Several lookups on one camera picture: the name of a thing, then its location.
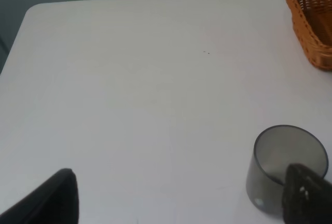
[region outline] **white surface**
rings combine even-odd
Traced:
[[[331,154],[331,99],[285,0],[37,5],[0,78],[0,212],[70,167],[80,224],[279,223],[245,193],[254,140]]]

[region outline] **tabletop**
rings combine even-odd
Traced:
[[[0,77],[0,213],[69,167],[80,224],[281,223],[245,192],[255,138],[331,154],[331,102],[285,0],[34,6]]]

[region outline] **transparent cup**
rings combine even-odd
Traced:
[[[276,125],[256,139],[246,191],[261,211],[281,216],[286,169],[300,163],[322,178],[327,173],[328,157],[322,143],[311,133],[292,125]]]

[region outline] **wicker basket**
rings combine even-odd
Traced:
[[[286,0],[293,29],[315,66],[332,70],[332,0]]]

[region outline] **woven basket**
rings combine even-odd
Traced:
[[[332,70],[332,0],[286,0],[293,29],[309,61]]]

